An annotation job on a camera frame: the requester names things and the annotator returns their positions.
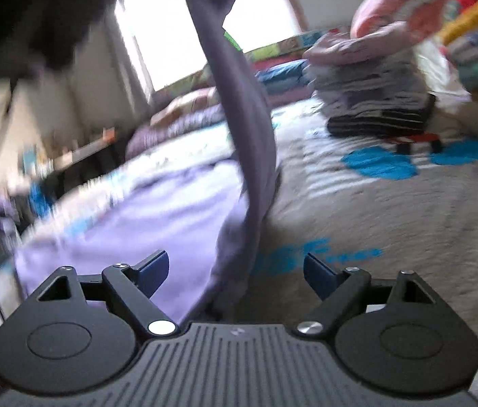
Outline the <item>pink white folded towel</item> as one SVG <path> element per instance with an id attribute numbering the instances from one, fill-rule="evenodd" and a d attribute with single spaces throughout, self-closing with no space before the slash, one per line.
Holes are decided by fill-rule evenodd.
<path id="1" fill-rule="evenodd" d="M 351 23 L 350 36 L 364 37 L 382 27 L 412 0 L 364 0 Z M 431 0 L 412 10 L 405 18 L 407 32 L 413 43 L 419 43 L 437 33 L 442 24 L 442 15 L 448 0 Z"/>

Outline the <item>Mickey Mouse blanket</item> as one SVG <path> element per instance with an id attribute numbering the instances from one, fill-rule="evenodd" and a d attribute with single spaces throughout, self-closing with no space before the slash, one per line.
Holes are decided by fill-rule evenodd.
<path id="1" fill-rule="evenodd" d="M 303 258 L 315 254 L 373 276 L 414 270 L 478 335 L 478 99 L 441 95 L 429 134 L 409 139 L 407 155 L 396 141 L 331 136 L 315 99 L 277 109 L 273 124 L 279 190 L 244 294 L 212 310 L 239 323 L 297 319 L 316 302 L 302 279 Z M 201 156 L 233 151 L 219 124 L 139 156 L 161 168 L 190 145 Z"/>

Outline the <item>purple garment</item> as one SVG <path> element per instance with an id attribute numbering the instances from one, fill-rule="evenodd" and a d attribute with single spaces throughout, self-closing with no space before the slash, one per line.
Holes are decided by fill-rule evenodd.
<path id="1" fill-rule="evenodd" d="M 201 156 L 190 145 L 161 168 L 145 154 L 82 188 L 17 250 L 23 292 L 32 293 L 59 267 L 95 274 L 163 250 L 169 274 L 154 302 L 174 322 L 209 307 L 229 311 L 242 297 L 278 168 L 265 91 L 223 29 L 234 2 L 186 0 L 234 150 Z"/>

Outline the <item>folded clothes stack right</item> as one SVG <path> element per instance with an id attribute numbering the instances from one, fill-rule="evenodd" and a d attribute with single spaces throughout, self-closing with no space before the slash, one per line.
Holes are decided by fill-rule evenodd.
<path id="1" fill-rule="evenodd" d="M 329 32 L 303 57 L 330 134 L 392 138 L 425 130 L 435 97 L 403 22 L 357 39 Z"/>

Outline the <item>purple quilt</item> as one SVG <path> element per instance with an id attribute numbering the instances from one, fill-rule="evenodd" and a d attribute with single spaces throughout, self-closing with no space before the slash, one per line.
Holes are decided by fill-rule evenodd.
<path id="1" fill-rule="evenodd" d="M 187 113 L 178 119 L 174 119 L 170 125 L 155 126 L 146 122 L 133 132 L 126 146 L 125 159 L 133 159 L 166 141 L 171 141 L 193 131 L 209 128 L 224 121 L 224 110 L 221 104 L 218 104 L 207 109 Z"/>

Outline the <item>orange patterned pillow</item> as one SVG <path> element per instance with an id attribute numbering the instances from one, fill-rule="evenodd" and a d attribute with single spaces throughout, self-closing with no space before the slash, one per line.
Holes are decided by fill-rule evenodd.
<path id="1" fill-rule="evenodd" d="M 168 127 L 187 114 L 216 106 L 219 103 L 220 96 L 215 87 L 201 88 L 172 100 L 165 109 L 152 116 L 150 125 L 155 128 Z"/>

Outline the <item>dark side table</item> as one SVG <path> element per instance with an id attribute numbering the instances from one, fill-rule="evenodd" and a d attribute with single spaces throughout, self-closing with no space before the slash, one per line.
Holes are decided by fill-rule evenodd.
<path id="1" fill-rule="evenodd" d="M 126 134 L 112 141 L 94 141 L 80 148 L 64 167 L 54 168 L 48 175 L 31 178 L 26 191 L 29 192 L 35 185 L 44 197 L 55 202 L 89 180 L 109 174 L 125 162 L 129 137 Z"/>

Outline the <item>colourful headboard panel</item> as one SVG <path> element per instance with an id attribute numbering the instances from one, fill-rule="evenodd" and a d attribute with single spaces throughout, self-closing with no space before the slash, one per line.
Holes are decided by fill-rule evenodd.
<path id="1" fill-rule="evenodd" d="M 307 31 L 286 40 L 254 49 L 245 53 L 244 56 L 255 72 L 265 71 L 275 65 L 301 59 L 302 54 L 328 32 L 347 33 L 347 27 L 340 26 Z M 172 99 L 213 83 L 211 69 L 206 63 L 199 71 L 156 90 L 155 97 Z"/>

